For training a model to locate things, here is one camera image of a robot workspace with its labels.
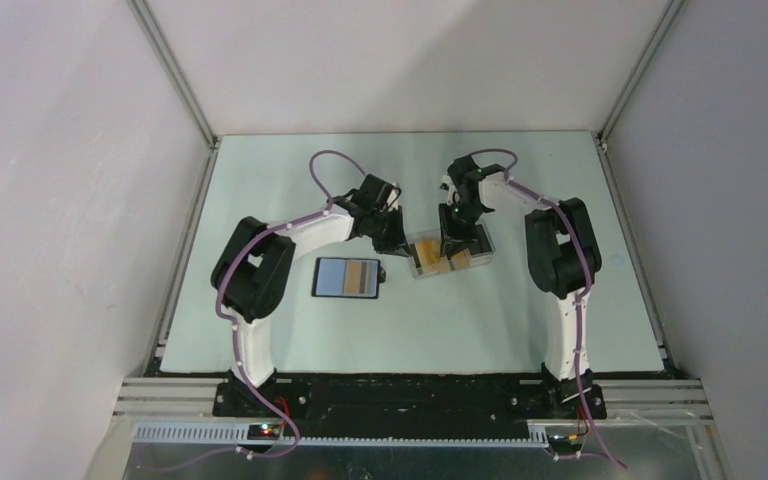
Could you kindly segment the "black card holder wallet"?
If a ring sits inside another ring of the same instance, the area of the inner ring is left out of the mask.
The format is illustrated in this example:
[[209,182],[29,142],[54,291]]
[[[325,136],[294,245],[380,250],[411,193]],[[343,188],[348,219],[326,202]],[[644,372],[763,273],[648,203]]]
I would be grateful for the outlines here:
[[377,299],[387,273],[379,259],[319,257],[311,295],[317,298]]

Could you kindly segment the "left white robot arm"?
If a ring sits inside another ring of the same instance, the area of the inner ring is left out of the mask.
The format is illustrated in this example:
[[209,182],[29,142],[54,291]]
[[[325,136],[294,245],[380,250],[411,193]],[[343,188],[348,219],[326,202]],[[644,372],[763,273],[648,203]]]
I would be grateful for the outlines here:
[[266,381],[276,367],[271,353],[270,316],[282,301],[295,260],[326,246],[368,238],[380,255],[406,257],[402,188],[368,174],[358,188],[326,200],[302,217],[268,224],[240,220],[210,277],[215,313],[232,331],[231,370],[245,382],[237,402],[252,416],[276,403]]

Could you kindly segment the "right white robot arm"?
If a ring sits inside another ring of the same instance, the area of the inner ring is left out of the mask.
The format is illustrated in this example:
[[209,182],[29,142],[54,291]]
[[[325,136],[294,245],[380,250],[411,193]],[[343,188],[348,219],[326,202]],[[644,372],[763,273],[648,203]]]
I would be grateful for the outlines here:
[[511,166],[480,166],[473,153],[448,166],[439,205],[442,256],[452,256],[478,241],[482,215],[504,213],[522,224],[528,272],[536,287],[555,297],[557,314],[547,322],[544,366],[557,381],[541,392],[545,411],[566,418],[582,403],[571,381],[589,369],[586,358],[586,304],[601,269],[601,252],[585,203],[557,200],[513,180]]

